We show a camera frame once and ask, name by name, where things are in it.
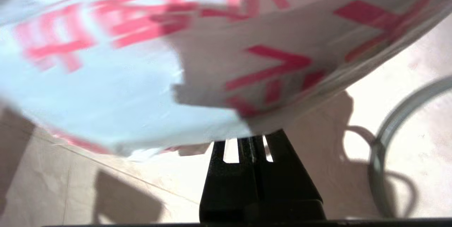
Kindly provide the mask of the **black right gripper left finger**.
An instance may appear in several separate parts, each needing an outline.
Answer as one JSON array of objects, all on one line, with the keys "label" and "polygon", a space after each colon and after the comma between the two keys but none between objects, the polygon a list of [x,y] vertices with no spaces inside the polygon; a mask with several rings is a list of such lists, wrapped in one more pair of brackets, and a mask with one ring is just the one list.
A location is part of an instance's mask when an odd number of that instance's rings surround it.
[{"label": "black right gripper left finger", "polygon": [[200,221],[244,221],[245,208],[256,201],[253,155],[249,139],[239,139],[239,162],[224,161],[226,142],[214,142],[199,204]]}]

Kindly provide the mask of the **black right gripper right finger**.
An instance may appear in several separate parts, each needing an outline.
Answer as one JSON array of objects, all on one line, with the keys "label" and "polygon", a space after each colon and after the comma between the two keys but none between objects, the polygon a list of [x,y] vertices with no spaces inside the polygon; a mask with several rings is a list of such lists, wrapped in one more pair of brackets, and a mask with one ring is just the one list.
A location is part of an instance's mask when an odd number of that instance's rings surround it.
[{"label": "black right gripper right finger", "polygon": [[257,136],[256,220],[325,220],[323,201],[283,130]]}]

